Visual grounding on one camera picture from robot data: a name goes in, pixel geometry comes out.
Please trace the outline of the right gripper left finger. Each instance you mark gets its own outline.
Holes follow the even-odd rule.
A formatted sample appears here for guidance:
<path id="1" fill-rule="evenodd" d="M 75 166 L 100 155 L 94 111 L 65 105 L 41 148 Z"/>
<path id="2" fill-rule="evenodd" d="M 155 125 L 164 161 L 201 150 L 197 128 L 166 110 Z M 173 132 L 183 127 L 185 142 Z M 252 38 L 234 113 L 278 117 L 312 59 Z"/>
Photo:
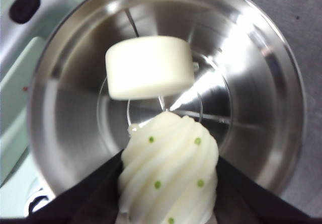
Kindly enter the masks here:
<path id="1" fill-rule="evenodd" d="M 117 180 L 121 170 L 121 153 L 118 153 L 26 218 L 26 223 L 115 223 L 119 212 Z"/>

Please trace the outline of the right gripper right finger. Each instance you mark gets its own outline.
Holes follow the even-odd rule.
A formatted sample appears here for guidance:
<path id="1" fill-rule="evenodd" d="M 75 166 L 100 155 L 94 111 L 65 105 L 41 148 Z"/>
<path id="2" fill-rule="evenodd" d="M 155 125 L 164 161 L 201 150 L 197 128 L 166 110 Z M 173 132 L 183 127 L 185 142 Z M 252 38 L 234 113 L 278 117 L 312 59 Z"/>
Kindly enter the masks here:
<path id="1" fill-rule="evenodd" d="M 261 187 L 219 157 L 215 215 L 218 223 L 321 223 Z"/>

